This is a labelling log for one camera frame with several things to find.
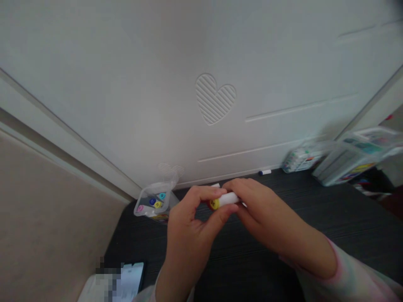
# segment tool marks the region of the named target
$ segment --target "smartphone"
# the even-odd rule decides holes
[[[125,263],[112,290],[112,302],[131,302],[142,290],[144,262]]]

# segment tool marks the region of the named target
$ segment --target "colored marker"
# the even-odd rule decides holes
[[[155,208],[150,207],[150,206],[144,206],[144,205],[139,205],[136,210],[137,213],[142,213],[143,215],[146,215],[148,217],[155,216],[154,211],[155,211]]]
[[[155,208],[161,208],[161,207],[162,207],[162,202],[161,202],[161,201],[157,201],[156,203],[154,203],[154,207],[155,207]]]
[[[230,192],[222,195],[220,198],[210,200],[209,202],[207,202],[207,206],[210,208],[210,210],[215,211],[218,208],[225,206],[226,204],[237,203],[240,201],[241,200],[234,192]]]
[[[259,171],[259,175],[262,176],[262,175],[270,174],[271,172],[272,172],[272,171],[271,171],[270,169],[268,169],[268,170],[262,170],[262,171]]]

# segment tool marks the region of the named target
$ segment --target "heart emboss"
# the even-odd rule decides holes
[[[196,98],[205,122],[213,125],[231,110],[236,98],[236,90],[234,86],[225,84],[217,91],[214,77],[203,73],[196,80]]]
[[[158,168],[164,174],[170,174],[172,172],[176,172],[178,177],[181,177],[185,173],[185,168],[183,168],[181,166],[173,166],[173,167],[171,167],[170,165],[168,165],[166,163],[159,163]]]

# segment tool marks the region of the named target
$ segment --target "sleeve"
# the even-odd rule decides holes
[[[329,240],[336,258],[336,274],[327,280],[296,269],[306,301],[400,301],[403,287],[348,255]]]
[[[155,282],[155,285],[158,282],[160,274],[158,274],[157,281]],[[151,285],[147,287],[146,289],[143,289],[141,292],[137,294],[137,296],[134,297],[132,302],[156,302],[155,299],[155,285]],[[193,302],[193,297],[194,297],[194,288],[190,291],[189,297],[186,300],[186,302]]]

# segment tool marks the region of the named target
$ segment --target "child's hand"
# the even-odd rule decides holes
[[[219,198],[227,192],[216,187],[192,187],[169,215],[167,255],[156,285],[157,301],[185,301],[199,280],[210,256],[211,246],[235,204],[215,211],[203,223],[195,220],[201,201]]]
[[[270,188],[252,179],[233,179],[222,186],[247,205],[237,215],[247,230],[270,250],[298,263],[316,276],[329,278],[336,258],[326,237],[304,222]]]

